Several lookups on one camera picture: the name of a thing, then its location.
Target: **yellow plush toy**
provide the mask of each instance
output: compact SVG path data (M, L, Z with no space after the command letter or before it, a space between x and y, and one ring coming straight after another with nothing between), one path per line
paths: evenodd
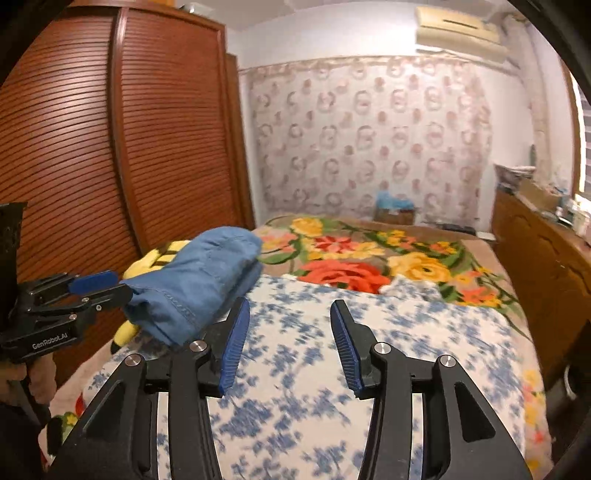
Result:
M177 253L179 253L185 245L189 243L189 240L180 240L176 242L170 242L159 248L155 248L140 258L137 262L133 262L125 273L123 273L123 279L137 277L144 273L152 272L154 270L160 270L163 266L172 262ZM113 342L111 343L111 353L115 353L122 346L126 345L138 332L140 328L133 323L126 321L119 327Z

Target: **blue cloth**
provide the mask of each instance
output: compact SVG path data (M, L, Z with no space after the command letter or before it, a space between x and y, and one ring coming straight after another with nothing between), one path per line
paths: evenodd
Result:
M162 269L124 280L134 296L131 323L167 345L182 345L230 309L257 282L261 240L248 230L214 228L188 243Z
M392 197L387 190L380 190L376 198L376 207L386 210L413 210L414 203L410 200Z

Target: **window blind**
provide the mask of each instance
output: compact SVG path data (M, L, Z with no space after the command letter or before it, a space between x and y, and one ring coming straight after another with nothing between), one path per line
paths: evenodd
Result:
M583 107L583 123L585 128L585 166L584 171L581 172L581 175L585 179L585 184L583 188L583 192L587 195L591 195L591 105L585 98L585 94L579 88L579 93L581 94L581 104Z

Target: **wooden dresser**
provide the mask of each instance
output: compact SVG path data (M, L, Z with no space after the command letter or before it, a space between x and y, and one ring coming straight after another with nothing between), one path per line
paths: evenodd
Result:
M548 388L591 319L591 248L520 200L497 191L492 231L495 252L527 316Z

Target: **blue and white blanket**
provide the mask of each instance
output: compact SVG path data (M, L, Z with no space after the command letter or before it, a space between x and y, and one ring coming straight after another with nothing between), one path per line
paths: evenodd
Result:
M379 341L429 361L455 356L524 451L521 365L505 318L493 309L445 303L436 288L399 280L395 296L357 293L263 275L249 293L251 324L233 387L209 411L226 480L356 479L373 406L348 390L330 328L329 309L344 299L353 318ZM140 333L95 375L88 405L132 352L147 359L167 347ZM168 398L160 394L158 470L171 478ZM413 399L410 478L420 479L423 416Z

